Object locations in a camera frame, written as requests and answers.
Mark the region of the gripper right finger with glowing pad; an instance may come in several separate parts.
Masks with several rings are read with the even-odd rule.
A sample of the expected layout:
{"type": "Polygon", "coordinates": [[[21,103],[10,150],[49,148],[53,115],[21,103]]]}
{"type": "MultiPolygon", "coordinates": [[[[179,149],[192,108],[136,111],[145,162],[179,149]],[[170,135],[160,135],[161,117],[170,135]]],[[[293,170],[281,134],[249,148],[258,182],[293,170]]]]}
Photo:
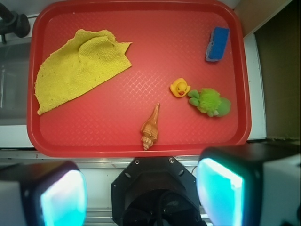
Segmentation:
{"type": "Polygon", "coordinates": [[[250,143],[206,148],[199,156],[199,201],[215,226],[298,226],[298,145],[250,143]]]}

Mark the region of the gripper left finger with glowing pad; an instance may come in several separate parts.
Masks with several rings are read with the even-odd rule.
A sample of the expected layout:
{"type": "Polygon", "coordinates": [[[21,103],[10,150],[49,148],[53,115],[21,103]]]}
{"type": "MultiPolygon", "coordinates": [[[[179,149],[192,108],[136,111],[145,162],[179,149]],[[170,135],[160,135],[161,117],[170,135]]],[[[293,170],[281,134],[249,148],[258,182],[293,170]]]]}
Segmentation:
{"type": "Polygon", "coordinates": [[[87,211],[85,176],[71,161],[0,168],[2,226],[82,226],[87,211]]]}

